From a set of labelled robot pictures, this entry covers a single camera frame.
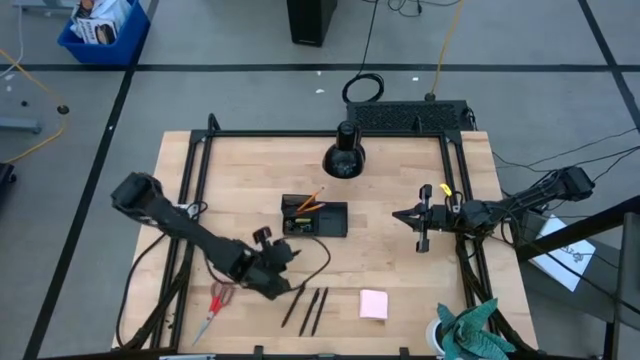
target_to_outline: blue storage box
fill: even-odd
[[[85,44],[71,31],[71,25],[73,25],[71,20],[58,37],[58,44],[66,47],[83,64],[129,65],[138,43],[149,28],[149,19],[138,0],[127,1],[131,4],[131,12],[122,24],[113,44]]]

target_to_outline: black desk lamp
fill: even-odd
[[[322,161],[327,174],[338,179],[352,179],[362,173],[365,152],[360,140],[362,130],[351,121],[338,125],[335,145],[331,145]]]

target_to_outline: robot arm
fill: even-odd
[[[591,196],[594,186],[582,168],[571,166],[553,171],[529,189],[501,201],[470,200],[450,208],[447,205],[429,207],[432,188],[425,185],[420,189],[420,203],[413,209],[396,211],[392,215],[420,233],[416,251],[427,252],[428,230],[487,236],[505,216],[519,217],[527,210],[552,200],[586,199]]]
[[[131,219],[201,248],[216,270],[243,287],[270,300],[291,289],[280,273],[298,252],[292,252],[283,239],[269,243],[269,228],[253,234],[261,251],[240,240],[216,236],[191,220],[185,210],[174,207],[162,194],[160,182],[142,173],[131,173],[111,194],[111,199],[112,206]]]

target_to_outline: pink sticky note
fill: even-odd
[[[389,295],[384,291],[360,290],[360,317],[386,320]]]

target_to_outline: wooden table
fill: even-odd
[[[154,176],[165,195],[177,199],[188,132],[165,133]],[[463,133],[464,149],[474,197],[500,199],[500,188],[487,134]],[[302,296],[289,324],[280,323],[294,297],[293,293],[269,301],[250,290],[236,291],[233,302],[213,320],[196,344],[191,346],[210,302],[212,283],[197,249],[192,268],[180,352],[251,353],[263,345],[270,354],[398,353],[408,347],[412,355],[432,354],[425,342],[425,328],[436,317],[437,303],[452,311],[465,308],[462,279],[454,253],[454,236],[430,232],[431,250],[415,252],[417,234],[391,216],[418,202],[418,189],[434,185],[432,203],[442,203],[438,185],[444,182],[439,145],[427,138],[364,138],[367,151],[364,173],[352,180],[334,179],[324,173],[321,160],[332,138],[215,138],[204,200],[209,209],[200,223],[215,234],[253,242],[251,234],[268,225],[274,238],[281,236],[280,199],[285,193],[311,194],[324,186],[324,201],[349,203],[349,235],[325,238],[332,262],[314,278]],[[454,172],[455,152],[450,148]],[[197,172],[199,158],[196,157]],[[194,174],[190,199],[195,188]],[[142,227],[136,257],[156,237],[157,230]],[[129,339],[146,319],[157,301],[169,241],[160,244],[139,265],[133,276],[121,326]],[[302,253],[284,273],[292,285],[298,284],[325,261],[324,251],[313,241],[291,240]],[[529,313],[515,252],[505,244],[484,243],[493,294],[513,328],[533,347],[536,337]],[[329,287],[329,296],[316,336],[311,324],[298,337],[304,313],[314,288]],[[386,322],[358,317],[361,289],[379,289],[389,294]],[[168,311],[163,344],[173,322]]]

